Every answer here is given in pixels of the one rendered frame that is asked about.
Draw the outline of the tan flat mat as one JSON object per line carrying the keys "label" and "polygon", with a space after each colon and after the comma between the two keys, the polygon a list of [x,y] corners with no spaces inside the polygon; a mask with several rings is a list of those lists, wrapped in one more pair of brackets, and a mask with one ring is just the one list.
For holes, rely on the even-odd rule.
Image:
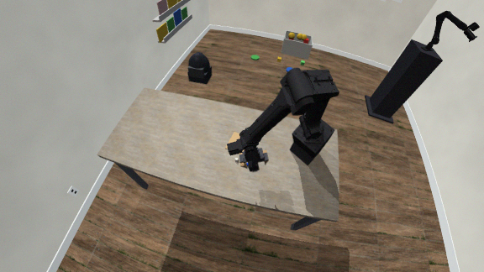
{"label": "tan flat mat", "polygon": [[240,139],[240,136],[239,136],[239,133],[234,132],[228,144],[237,141],[236,139]]}

